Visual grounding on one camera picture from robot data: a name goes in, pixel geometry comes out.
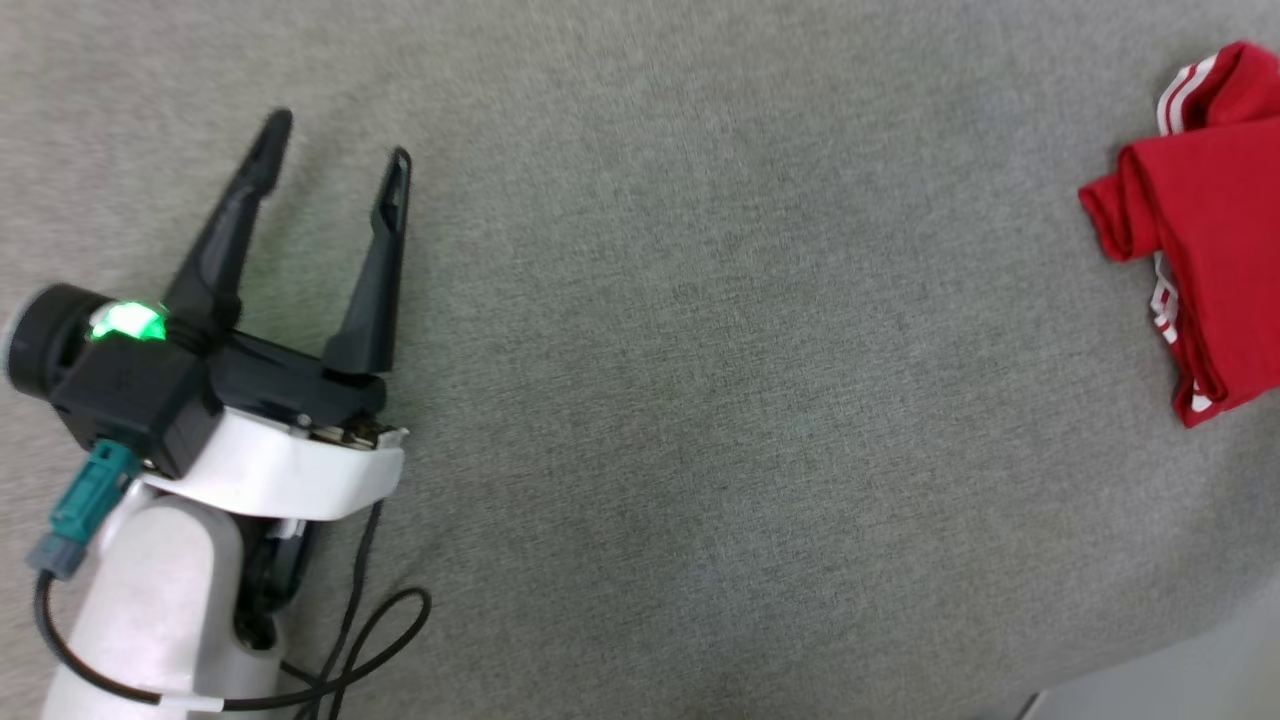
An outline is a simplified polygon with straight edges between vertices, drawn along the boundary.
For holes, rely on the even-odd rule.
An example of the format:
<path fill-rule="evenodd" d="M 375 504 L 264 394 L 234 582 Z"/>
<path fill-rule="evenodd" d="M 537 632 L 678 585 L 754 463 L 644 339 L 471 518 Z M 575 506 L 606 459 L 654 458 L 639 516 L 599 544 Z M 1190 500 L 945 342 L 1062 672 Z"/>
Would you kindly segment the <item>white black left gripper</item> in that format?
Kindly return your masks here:
<path fill-rule="evenodd" d="M 241 281 L 259 219 L 275 188 L 293 113 L 273 110 L 164 296 L 172 322 L 214 334 L 242 313 Z M 343 322 L 323 357 L 248 334 L 212 355 L 224 413 L 179 478 L 150 470 L 157 491 L 251 518 L 334 521 L 390 495 L 407 430 L 379 418 L 396 355 L 412 158 L 390 152 L 370 214 L 371 241 Z"/>

